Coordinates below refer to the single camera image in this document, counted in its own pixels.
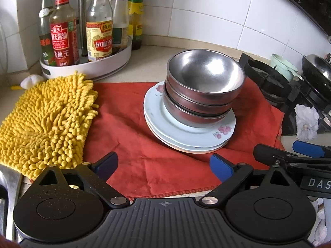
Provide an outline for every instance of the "stack of plates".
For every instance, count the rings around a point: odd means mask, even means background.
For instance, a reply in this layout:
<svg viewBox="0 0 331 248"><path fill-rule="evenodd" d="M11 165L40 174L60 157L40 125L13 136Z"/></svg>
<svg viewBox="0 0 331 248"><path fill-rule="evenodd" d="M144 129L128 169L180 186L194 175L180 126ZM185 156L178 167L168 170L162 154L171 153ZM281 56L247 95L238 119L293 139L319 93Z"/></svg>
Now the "stack of plates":
<svg viewBox="0 0 331 248"><path fill-rule="evenodd" d="M148 127L163 143L181 152L206 154L222 148L231 138L236 117L231 109L221 121L205 128L194 128L177 121L162 100L164 81L150 88L144 100Z"/></svg>

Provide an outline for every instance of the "yellow microfiber mitt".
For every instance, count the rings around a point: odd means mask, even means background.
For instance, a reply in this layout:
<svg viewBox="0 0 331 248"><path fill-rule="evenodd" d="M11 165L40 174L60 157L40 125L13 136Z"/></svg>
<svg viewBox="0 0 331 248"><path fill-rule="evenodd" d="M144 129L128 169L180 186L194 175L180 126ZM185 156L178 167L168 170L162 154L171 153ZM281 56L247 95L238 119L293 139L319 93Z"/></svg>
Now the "yellow microfiber mitt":
<svg viewBox="0 0 331 248"><path fill-rule="evenodd" d="M47 165L82 163L98 93L84 74L57 77L28 89L0 126L0 163L35 180Z"/></svg>

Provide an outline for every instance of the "black pan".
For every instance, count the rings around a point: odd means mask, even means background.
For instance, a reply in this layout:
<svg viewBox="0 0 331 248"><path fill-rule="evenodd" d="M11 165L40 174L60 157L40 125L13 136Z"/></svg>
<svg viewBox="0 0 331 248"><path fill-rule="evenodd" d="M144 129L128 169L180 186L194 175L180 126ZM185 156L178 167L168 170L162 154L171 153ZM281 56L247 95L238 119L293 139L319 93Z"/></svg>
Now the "black pan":
<svg viewBox="0 0 331 248"><path fill-rule="evenodd" d="M316 55L302 56L302 72L307 82L331 101L331 65Z"/></svg>

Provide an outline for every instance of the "tile wall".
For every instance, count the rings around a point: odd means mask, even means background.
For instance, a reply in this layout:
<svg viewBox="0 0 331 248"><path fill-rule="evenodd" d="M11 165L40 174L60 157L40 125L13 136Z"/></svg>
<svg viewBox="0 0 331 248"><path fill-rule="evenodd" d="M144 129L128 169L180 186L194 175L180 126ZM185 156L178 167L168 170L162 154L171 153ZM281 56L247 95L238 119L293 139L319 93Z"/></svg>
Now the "tile wall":
<svg viewBox="0 0 331 248"><path fill-rule="evenodd" d="M331 52L326 35L288 0L144 0L144 34L194 39L301 69L302 55Z"/></svg>
<svg viewBox="0 0 331 248"><path fill-rule="evenodd" d="M77 9L77 0L70 0ZM301 57L325 56L331 44L288 0L144 0L144 34L194 39L270 59L282 55L301 69ZM8 72L38 61L40 0L0 0Z"/></svg>

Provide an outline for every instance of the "floral plate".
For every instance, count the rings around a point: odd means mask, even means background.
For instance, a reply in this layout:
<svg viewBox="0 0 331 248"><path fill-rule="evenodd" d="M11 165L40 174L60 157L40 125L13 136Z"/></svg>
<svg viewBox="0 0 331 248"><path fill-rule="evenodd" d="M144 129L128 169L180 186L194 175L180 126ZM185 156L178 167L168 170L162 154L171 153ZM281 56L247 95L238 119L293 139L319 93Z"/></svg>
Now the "floral plate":
<svg viewBox="0 0 331 248"><path fill-rule="evenodd" d="M217 123L205 128L194 128L177 121L165 108L162 100L164 81L150 88L144 100L144 111L150 124L160 134L182 144L193 147L215 147L230 139L236 117L233 110Z"/></svg>
<svg viewBox="0 0 331 248"><path fill-rule="evenodd" d="M222 148L224 145L227 144L227 142L230 140L226 140L225 142L221 143L220 145L214 146L214 147L207 147L207 148L203 148L203 147L193 147L193 146L186 146L180 143L177 143L173 140L171 140L170 138L164 136L163 134L159 133L154 127L153 125L150 123L150 121L148 120L148 117L145 114L145 120L147 123L147 126L149 127L149 129L151 130L151 132L163 143L165 143L166 145L181 151L181 152L185 152L185 153L190 153L190 154L207 154L207 153L211 153L211 152L215 152L217 150L219 150L220 148Z"/></svg>

